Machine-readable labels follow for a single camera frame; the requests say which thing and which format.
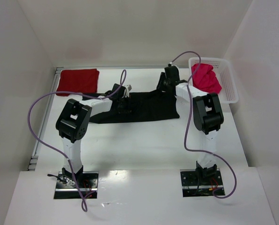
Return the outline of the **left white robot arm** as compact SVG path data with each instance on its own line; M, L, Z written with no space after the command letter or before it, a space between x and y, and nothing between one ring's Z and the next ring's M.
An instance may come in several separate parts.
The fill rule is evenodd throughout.
M114 84L113 89L104 94L87 96L89 102L85 105L72 98L67 101L56 122L66 155L62 168L64 177L77 184L82 182L81 139L86 134L90 118L111 110L129 113L131 89L131 85Z

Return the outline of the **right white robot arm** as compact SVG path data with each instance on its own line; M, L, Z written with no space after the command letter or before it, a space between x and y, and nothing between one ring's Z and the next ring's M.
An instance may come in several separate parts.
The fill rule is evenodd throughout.
M218 131L224 117L220 105L219 97L216 93L206 93L201 91L186 80L181 80L179 69L175 65L169 64L161 73L157 89L174 94L190 103L190 113L186 134L188 133L191 120L195 128L203 135L203 147L199 152L199 158L196 161L196 179L197 184L209 181L215 176L217 171L215 153Z

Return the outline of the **black t-shirt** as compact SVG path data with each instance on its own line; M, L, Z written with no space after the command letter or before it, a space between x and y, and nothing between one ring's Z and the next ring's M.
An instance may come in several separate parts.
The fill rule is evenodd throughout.
M180 118L176 110L176 97L173 94L154 90L132 92L129 98L132 109L130 114L119 114L117 112L119 99L114 99L108 112L91 116L89 122L95 124L132 123Z

